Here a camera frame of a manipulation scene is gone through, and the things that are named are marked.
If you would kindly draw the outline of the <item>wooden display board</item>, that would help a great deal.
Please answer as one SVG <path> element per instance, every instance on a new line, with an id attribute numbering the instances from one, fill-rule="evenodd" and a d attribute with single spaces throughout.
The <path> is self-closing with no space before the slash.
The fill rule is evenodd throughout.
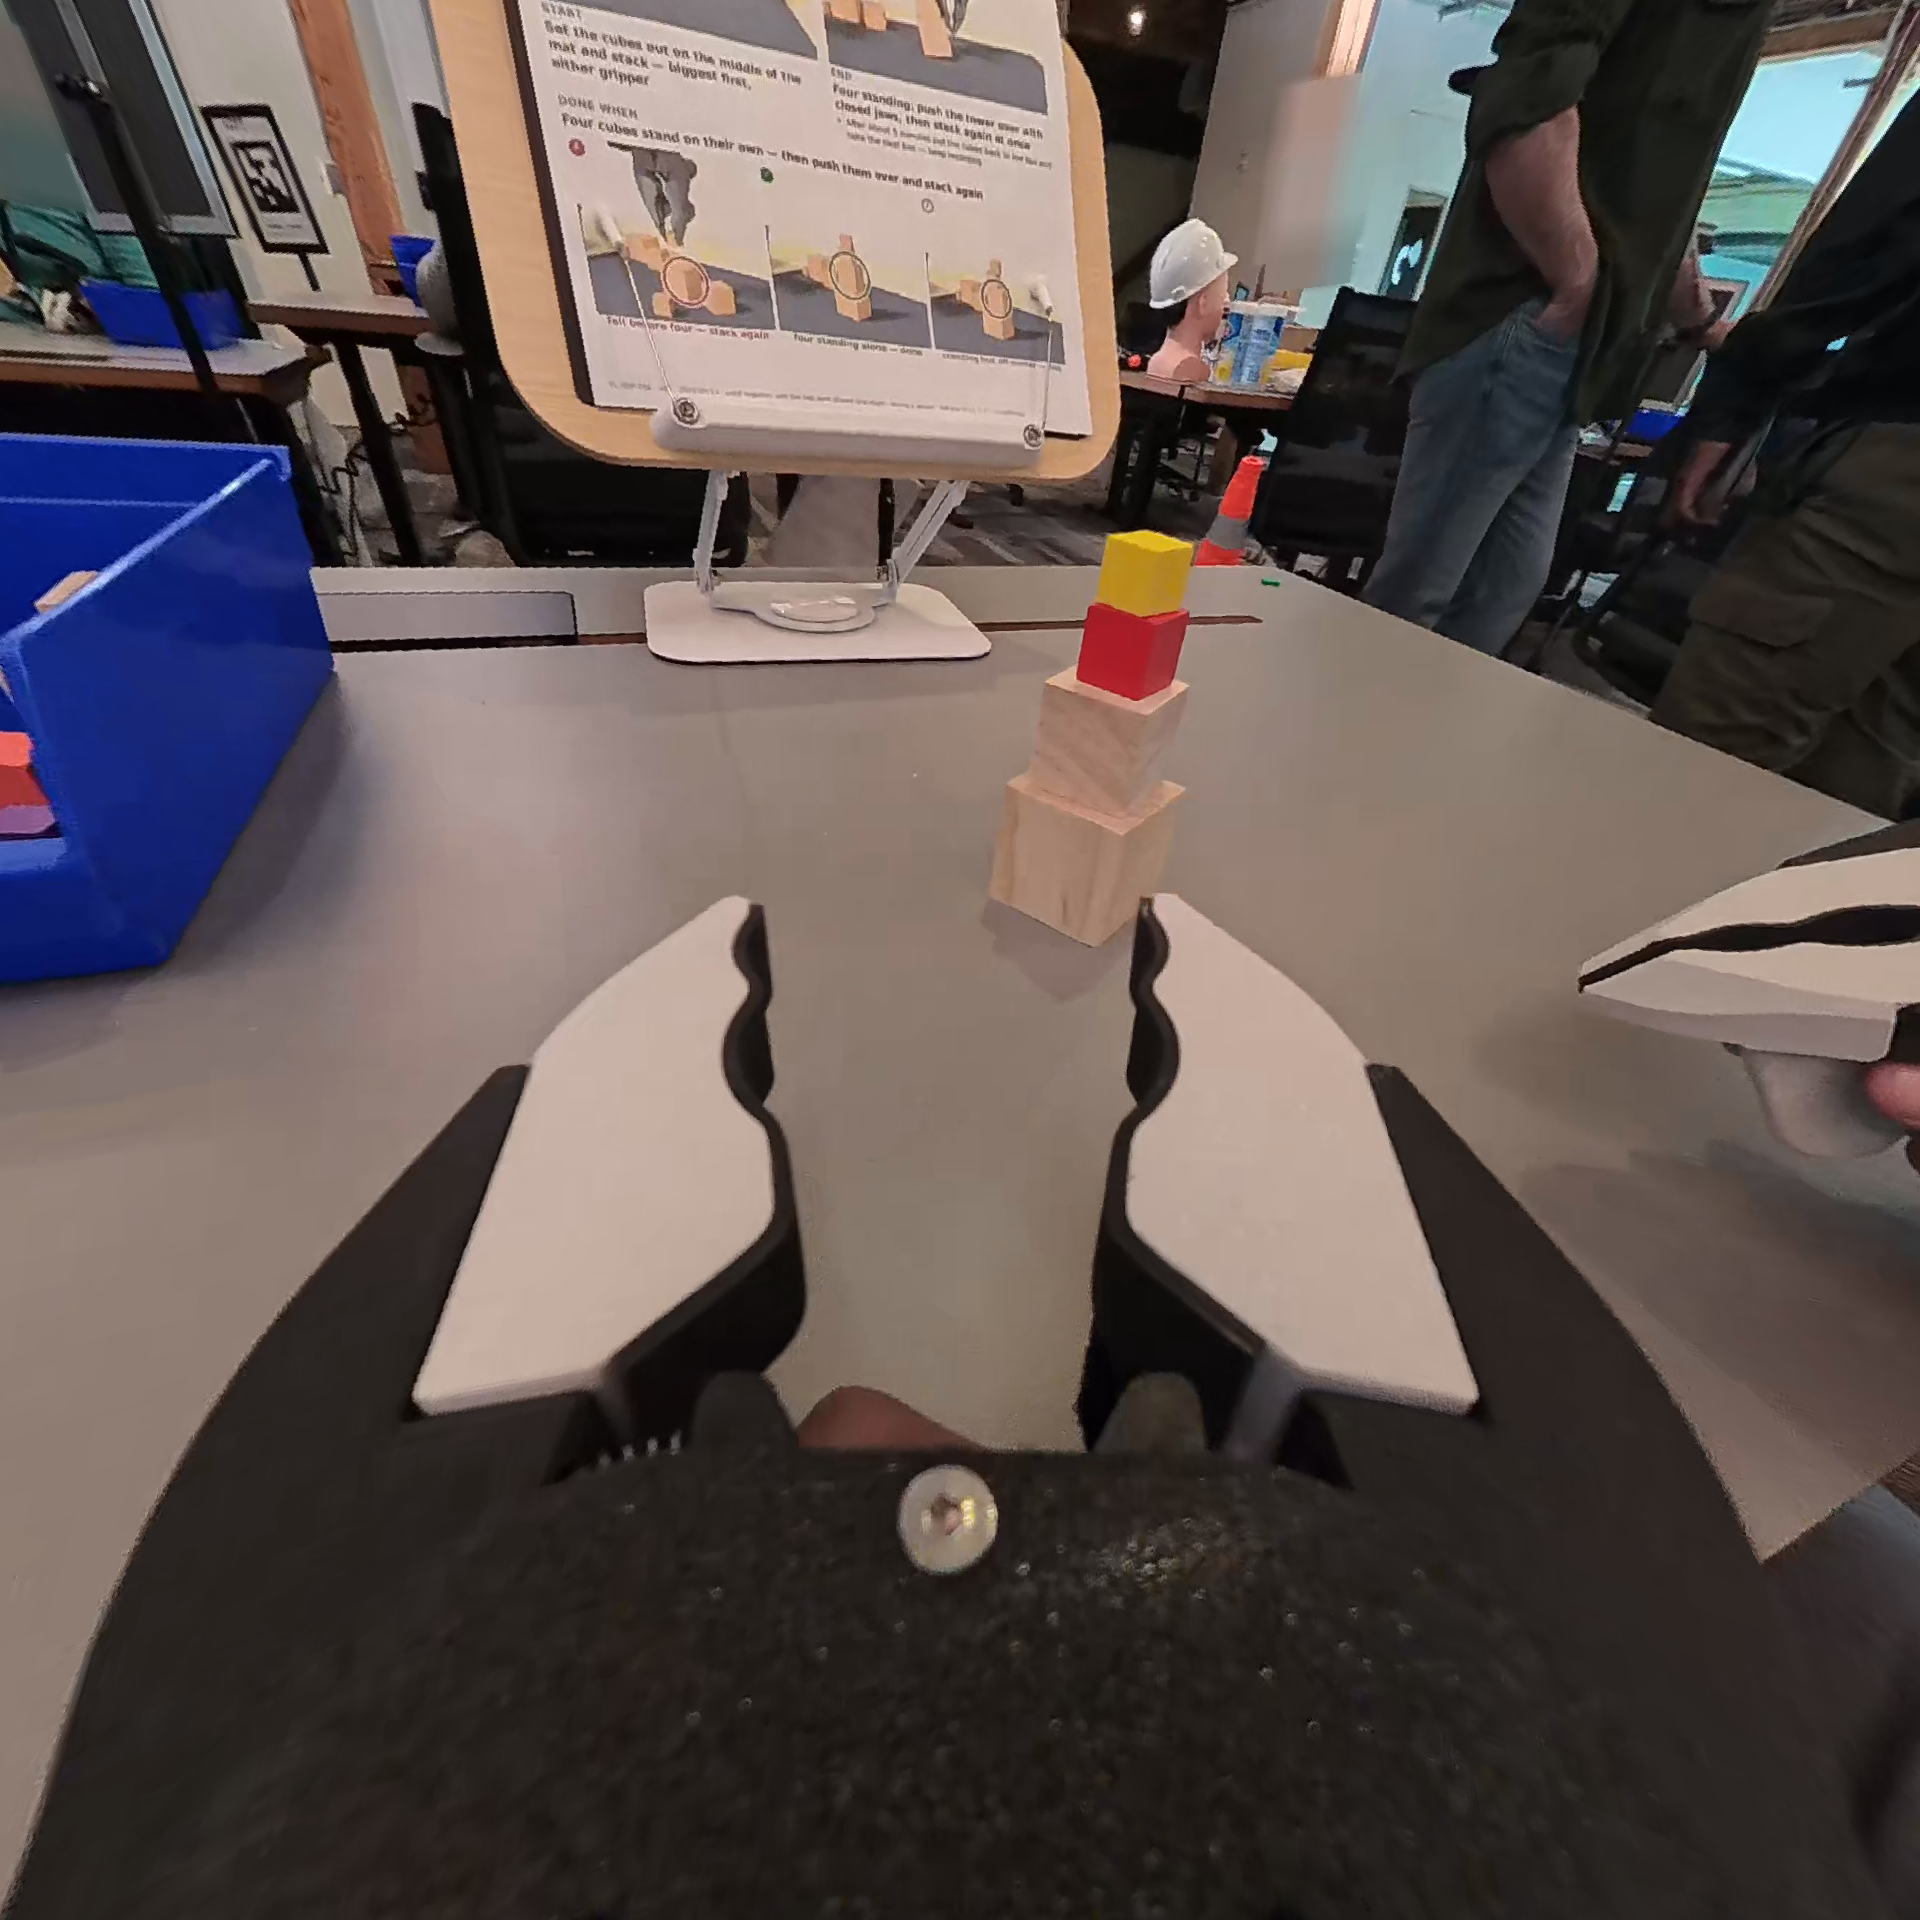
<path id="1" fill-rule="evenodd" d="M 955 450 L 873 427 L 784 430 L 752 419 L 746 427 L 715 432 L 668 421 L 668 439 L 661 445 L 650 408 L 599 408 L 576 388 L 569 336 L 572 310 L 546 224 L 540 136 L 520 87 L 517 6 L 432 3 L 430 16 L 498 356 L 515 395 L 572 450 L 622 468 L 1055 485 L 1090 474 L 1117 446 L 1117 319 L 1101 122 L 1092 85 L 1069 46 L 1066 109 L 1080 317 L 1067 324 L 1067 340 L 1080 346 L 1086 369 L 1086 435 L 1047 434 L 1038 446 L 996 442 Z"/>

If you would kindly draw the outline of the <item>orange striped traffic cone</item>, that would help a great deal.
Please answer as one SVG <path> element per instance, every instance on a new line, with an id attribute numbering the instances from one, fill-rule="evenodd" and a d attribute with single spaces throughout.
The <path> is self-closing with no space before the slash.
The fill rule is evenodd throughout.
<path id="1" fill-rule="evenodd" d="M 1257 501 L 1266 456 L 1250 453 L 1238 460 L 1223 492 L 1214 526 L 1193 551 L 1193 568 L 1240 566 L 1250 543 L 1250 516 Z"/>

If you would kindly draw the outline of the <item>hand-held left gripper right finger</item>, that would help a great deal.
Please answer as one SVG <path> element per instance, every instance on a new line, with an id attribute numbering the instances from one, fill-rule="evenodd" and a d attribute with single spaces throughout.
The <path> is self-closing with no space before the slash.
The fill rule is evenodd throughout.
<path id="1" fill-rule="evenodd" d="M 1479 1385 L 1376 1074 L 1286 974 L 1175 894 L 1141 902 L 1122 1116 L 1080 1421 L 1176 1376 L 1207 1425 L 1307 1396 L 1461 1416 Z"/>

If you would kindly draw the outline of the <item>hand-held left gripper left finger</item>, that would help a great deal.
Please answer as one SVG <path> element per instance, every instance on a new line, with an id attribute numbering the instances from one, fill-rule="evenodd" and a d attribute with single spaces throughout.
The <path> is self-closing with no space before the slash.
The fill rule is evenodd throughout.
<path id="1" fill-rule="evenodd" d="M 762 1374 L 803 1323 L 765 912 L 715 901 L 539 1046 L 414 1401 L 558 1396 L 684 1425 L 708 1380 Z"/>

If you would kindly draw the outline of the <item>black office chair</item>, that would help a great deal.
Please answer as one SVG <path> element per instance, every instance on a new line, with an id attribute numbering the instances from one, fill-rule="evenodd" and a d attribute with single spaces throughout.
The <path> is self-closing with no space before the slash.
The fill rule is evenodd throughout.
<path id="1" fill-rule="evenodd" d="M 436 246 L 415 269 L 429 316 L 415 354 L 468 515 L 517 565 L 691 566 L 708 478 L 596 462 L 528 408 L 499 358 L 451 118 L 414 106 L 414 127 L 423 198 L 438 221 Z"/>
<path id="2" fill-rule="evenodd" d="M 1387 537 L 1409 430 L 1399 362 L 1415 310 L 1338 292 L 1250 516 L 1250 537 L 1276 565 L 1320 558 L 1339 591 L 1365 583 Z"/>

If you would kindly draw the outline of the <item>blue plastic bin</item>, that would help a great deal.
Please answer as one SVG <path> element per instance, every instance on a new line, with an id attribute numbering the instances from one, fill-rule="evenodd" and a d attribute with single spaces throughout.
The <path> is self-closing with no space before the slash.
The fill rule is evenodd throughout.
<path id="1" fill-rule="evenodd" d="M 3 841 L 5 984 L 180 946 L 333 677 L 310 562 L 282 448 L 3 437 L 3 733 L 61 824 Z"/>

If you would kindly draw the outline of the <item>blue white plastic container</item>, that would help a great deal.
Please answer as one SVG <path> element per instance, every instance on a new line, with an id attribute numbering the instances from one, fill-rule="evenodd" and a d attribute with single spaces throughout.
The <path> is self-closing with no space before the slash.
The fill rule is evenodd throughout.
<path id="1" fill-rule="evenodd" d="M 1299 317 L 1294 301 L 1231 301 L 1214 362 L 1214 385 L 1257 391 L 1265 371 L 1281 350 L 1284 331 Z"/>

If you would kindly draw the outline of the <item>brown wooden desk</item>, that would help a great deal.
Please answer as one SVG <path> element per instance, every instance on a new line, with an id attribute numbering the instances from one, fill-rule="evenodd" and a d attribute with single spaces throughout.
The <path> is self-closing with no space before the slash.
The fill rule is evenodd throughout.
<path id="1" fill-rule="evenodd" d="M 209 354 L 209 369 L 222 397 L 288 406 L 306 393 L 314 374 L 329 360 L 324 350 L 242 341 Z M 108 340 L 53 335 L 29 324 L 3 324 L 3 381 L 200 393 L 195 366 L 182 350 L 129 348 Z"/>

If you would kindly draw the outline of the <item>mannequin head white helmet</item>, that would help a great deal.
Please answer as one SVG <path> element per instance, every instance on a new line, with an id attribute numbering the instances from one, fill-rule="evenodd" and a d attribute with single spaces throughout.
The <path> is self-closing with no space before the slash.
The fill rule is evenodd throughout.
<path id="1" fill-rule="evenodd" d="M 1169 322 L 1160 350 L 1146 362 L 1151 378 L 1195 385 L 1209 378 L 1207 351 L 1217 343 L 1231 310 L 1238 258 L 1203 220 L 1190 216 L 1156 246 L 1149 269 L 1149 305 Z"/>

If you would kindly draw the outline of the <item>small blue bin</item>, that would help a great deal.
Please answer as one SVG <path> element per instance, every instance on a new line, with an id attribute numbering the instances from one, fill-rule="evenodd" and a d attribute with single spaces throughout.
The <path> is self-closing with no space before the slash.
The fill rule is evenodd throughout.
<path id="1" fill-rule="evenodd" d="M 184 348 L 173 310 L 158 288 L 84 280 L 80 292 L 96 324 L 116 346 Z M 240 343 L 242 313 L 228 292 L 187 292 L 180 296 L 180 302 L 209 354 Z"/>

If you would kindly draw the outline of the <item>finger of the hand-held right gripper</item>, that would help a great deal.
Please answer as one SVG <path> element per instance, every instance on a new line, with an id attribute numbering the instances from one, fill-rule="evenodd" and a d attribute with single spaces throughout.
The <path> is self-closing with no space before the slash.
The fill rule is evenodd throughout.
<path id="1" fill-rule="evenodd" d="M 1799 856 L 1676 916 L 1670 947 L 1773 952 L 1897 947 L 1917 936 L 1917 828 Z"/>
<path id="2" fill-rule="evenodd" d="M 1801 922 L 1674 916 L 1597 954 L 1578 991 L 1620 1020 L 1758 1052 L 1878 1063 L 1915 1009 L 1915 910 Z"/>

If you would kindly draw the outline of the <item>white instruction sheet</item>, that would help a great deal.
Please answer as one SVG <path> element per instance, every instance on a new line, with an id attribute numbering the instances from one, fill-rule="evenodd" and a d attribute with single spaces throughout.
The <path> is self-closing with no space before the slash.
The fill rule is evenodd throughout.
<path id="1" fill-rule="evenodd" d="M 578 400 L 1086 437 L 1055 4 L 512 4 Z"/>

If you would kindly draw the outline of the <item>medium wooden cube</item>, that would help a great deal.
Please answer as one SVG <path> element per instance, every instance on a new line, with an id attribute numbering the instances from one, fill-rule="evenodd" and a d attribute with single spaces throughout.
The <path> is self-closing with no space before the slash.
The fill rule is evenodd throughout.
<path id="1" fill-rule="evenodd" d="M 1072 670 L 1052 676 L 1026 777 L 1057 799 L 1117 820 L 1143 814 L 1160 793 L 1160 764 L 1186 704 L 1184 680 L 1134 702 Z"/>

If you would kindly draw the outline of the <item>white folding stand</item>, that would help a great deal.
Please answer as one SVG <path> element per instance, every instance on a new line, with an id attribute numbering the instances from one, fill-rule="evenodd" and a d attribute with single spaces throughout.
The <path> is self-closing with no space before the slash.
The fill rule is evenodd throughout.
<path id="1" fill-rule="evenodd" d="M 661 453 L 708 468 L 693 576 L 650 585 L 642 635 L 661 661 L 677 664 L 828 664 L 980 661 L 991 640 L 957 606 L 909 576 L 985 468 L 1025 471 L 1040 462 L 1046 404 L 1017 415 L 934 415 L 909 425 L 901 408 L 877 404 L 752 404 L 742 397 L 677 393 L 654 415 Z M 867 582 L 774 576 L 723 582 L 713 562 L 728 480 L 750 468 L 828 471 L 875 465 L 934 474 L 941 483 L 910 521 L 903 547 L 877 550 Z"/>

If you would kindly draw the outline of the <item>yellow wooden cube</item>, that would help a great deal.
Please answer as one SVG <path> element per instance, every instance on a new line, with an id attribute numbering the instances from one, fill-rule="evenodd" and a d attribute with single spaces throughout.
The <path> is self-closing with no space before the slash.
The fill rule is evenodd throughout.
<path id="1" fill-rule="evenodd" d="M 1151 529 L 1106 538 L 1096 602 L 1128 616 L 1184 612 L 1193 544 Z"/>

